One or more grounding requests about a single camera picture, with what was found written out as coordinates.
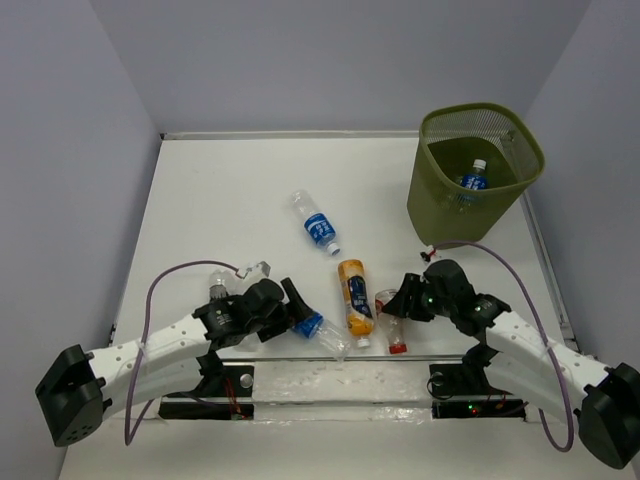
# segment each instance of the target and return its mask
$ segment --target white table surface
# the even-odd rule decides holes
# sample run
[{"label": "white table surface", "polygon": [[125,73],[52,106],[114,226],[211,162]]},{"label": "white table surface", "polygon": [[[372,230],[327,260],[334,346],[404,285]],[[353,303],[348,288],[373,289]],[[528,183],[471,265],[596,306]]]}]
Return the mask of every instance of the white table surface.
[{"label": "white table surface", "polygon": [[[266,260],[275,280],[290,276],[307,303],[344,325],[337,276],[341,260],[363,261],[370,300],[400,286],[406,272],[422,273],[424,249],[406,208],[416,153],[413,138],[261,139],[165,141],[160,151],[131,272],[118,315],[115,343],[140,336],[144,299],[161,271],[196,259],[235,265]],[[307,189],[334,224],[339,258],[317,250],[288,203]],[[515,203],[483,243],[522,276],[551,337],[561,339],[558,317],[520,203]],[[525,319],[529,309],[509,273],[486,253],[463,247],[445,251],[457,260],[477,291],[509,303]],[[167,277],[156,289],[153,328],[162,328],[207,301],[212,267]],[[410,355],[463,354],[476,342],[439,318],[406,322]],[[308,358],[325,355],[294,334],[256,352],[230,348],[223,358]],[[355,356],[387,355],[374,335]]]},{"label": "white table surface", "polygon": [[[109,420],[67,452],[60,480],[632,480],[539,424],[438,421],[146,421],[130,447]],[[557,438],[565,432],[552,426]]]},{"label": "white table surface", "polygon": [[[194,259],[237,265],[266,260],[273,267],[272,278],[291,276],[311,306],[341,324],[339,260],[315,250],[295,221],[287,198],[298,188],[308,189],[334,223],[343,247],[341,259],[364,262],[370,295],[399,286],[405,272],[421,273],[418,252],[423,246],[406,212],[416,145],[410,138],[165,141],[114,342],[140,335],[144,298],[153,278]],[[513,263],[547,331],[560,339],[519,203],[483,243]],[[463,266],[478,291],[498,296],[531,320],[517,286],[493,259],[470,248],[444,256]],[[197,267],[161,283],[152,328],[167,326],[203,304],[210,272],[211,268]],[[417,358],[463,354],[474,344],[445,319],[408,323],[406,336],[410,354]],[[385,352],[384,340],[377,338],[366,355],[381,358]],[[283,335],[257,352],[228,349],[224,356],[303,359],[321,357],[322,352]],[[432,421],[429,410],[413,408],[425,402],[428,406],[429,401],[422,362],[366,362],[362,368],[361,362],[344,368],[325,363],[257,362],[256,402],[319,403],[256,407],[253,422],[146,420],[127,448],[121,415],[116,415],[69,448],[60,478],[633,478],[630,469],[616,472],[600,464],[577,439],[571,453],[555,452],[535,416],[532,423]],[[416,378],[421,386],[407,383]],[[406,395],[399,397],[399,391]],[[367,399],[396,405],[362,406]],[[397,405],[406,399],[407,408]],[[332,401],[360,406],[319,406]],[[563,426],[552,428],[558,438],[565,435]]]}]

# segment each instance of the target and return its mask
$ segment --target gray wall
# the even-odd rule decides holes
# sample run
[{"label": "gray wall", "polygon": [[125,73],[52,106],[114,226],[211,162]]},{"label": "gray wall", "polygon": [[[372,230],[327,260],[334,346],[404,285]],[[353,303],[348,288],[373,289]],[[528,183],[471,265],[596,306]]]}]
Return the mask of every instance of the gray wall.
[{"label": "gray wall", "polygon": [[588,0],[91,0],[163,132],[417,129],[524,114]]},{"label": "gray wall", "polygon": [[0,2],[0,478],[53,479],[33,393],[105,345],[159,146],[86,0]]},{"label": "gray wall", "polygon": [[527,121],[533,200],[580,345],[640,368],[640,2],[595,1]]}]

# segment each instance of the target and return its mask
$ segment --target green trash bin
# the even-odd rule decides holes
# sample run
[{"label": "green trash bin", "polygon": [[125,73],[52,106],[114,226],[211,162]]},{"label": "green trash bin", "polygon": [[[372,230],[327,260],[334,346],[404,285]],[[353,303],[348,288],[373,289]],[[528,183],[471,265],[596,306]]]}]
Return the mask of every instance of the green trash bin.
[{"label": "green trash bin", "polygon": [[[422,121],[407,209],[425,245],[478,241],[544,170],[531,132],[507,108],[458,105]],[[473,161],[487,162],[486,190],[460,186]]]}]

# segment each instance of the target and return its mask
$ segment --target orange bottle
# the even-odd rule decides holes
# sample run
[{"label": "orange bottle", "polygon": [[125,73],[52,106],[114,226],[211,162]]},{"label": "orange bottle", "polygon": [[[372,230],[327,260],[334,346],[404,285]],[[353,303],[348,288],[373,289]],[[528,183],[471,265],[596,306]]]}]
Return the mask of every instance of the orange bottle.
[{"label": "orange bottle", "polygon": [[364,265],[360,260],[345,260],[338,265],[338,275],[346,308],[347,328],[357,339],[358,348],[367,348],[371,345],[369,335],[373,332],[373,314],[367,299]]}]

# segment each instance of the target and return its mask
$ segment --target small bottle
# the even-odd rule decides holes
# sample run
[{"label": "small bottle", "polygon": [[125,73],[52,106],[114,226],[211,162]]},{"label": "small bottle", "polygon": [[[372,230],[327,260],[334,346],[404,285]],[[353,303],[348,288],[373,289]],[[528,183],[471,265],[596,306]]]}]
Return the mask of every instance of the small bottle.
[{"label": "small bottle", "polygon": [[341,332],[335,325],[326,321],[322,315],[309,307],[290,278],[285,278],[280,283],[289,298],[289,303],[286,305],[287,313],[295,322],[291,330],[317,344],[336,360],[343,360],[351,350],[351,341],[347,333]]},{"label": "small bottle", "polygon": [[298,190],[293,193],[291,199],[294,210],[316,246],[326,250],[330,255],[337,255],[340,247],[336,243],[336,231],[307,191]]},{"label": "small bottle", "polygon": [[397,355],[407,351],[407,345],[404,343],[402,319],[382,312],[382,307],[384,307],[389,300],[395,297],[396,293],[398,293],[398,291],[391,288],[389,290],[378,292],[375,296],[376,323],[387,336],[387,341],[389,342],[389,353],[391,355]]}]

